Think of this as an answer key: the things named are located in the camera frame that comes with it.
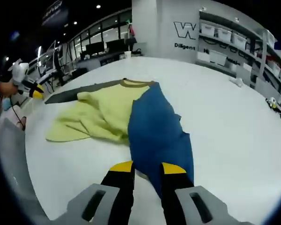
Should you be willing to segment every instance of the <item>yellow fabric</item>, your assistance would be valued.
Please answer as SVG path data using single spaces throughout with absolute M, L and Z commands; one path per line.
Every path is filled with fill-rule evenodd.
M 131 172 L 133 161 L 115 164 L 109 171 Z
M 78 101 L 56 118 L 46 139 L 67 142 L 91 136 L 128 143 L 132 103 L 149 89 L 148 84 L 123 80 L 95 92 L 78 93 Z
M 163 163 L 164 174 L 177 174 L 177 173 L 186 173 L 186 171 L 180 166 L 173 165 L 170 163 Z

